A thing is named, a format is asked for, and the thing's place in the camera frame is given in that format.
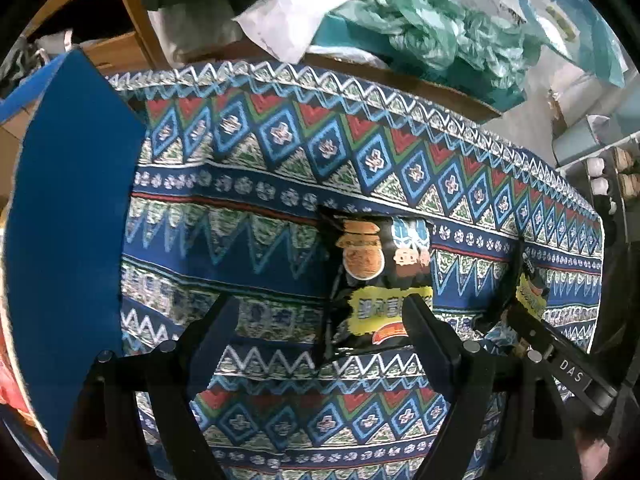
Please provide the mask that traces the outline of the person's right hand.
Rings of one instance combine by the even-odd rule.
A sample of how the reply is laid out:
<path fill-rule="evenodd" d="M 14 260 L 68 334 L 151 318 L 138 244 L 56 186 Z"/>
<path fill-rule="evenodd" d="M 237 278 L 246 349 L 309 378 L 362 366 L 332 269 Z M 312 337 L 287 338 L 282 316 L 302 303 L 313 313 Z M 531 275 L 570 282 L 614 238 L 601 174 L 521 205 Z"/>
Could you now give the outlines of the person's right hand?
<path fill-rule="evenodd" d="M 575 439 L 582 467 L 582 478 L 594 480 L 608 463 L 610 446 L 604 439 L 585 436 L 579 431 L 575 432 Z"/>

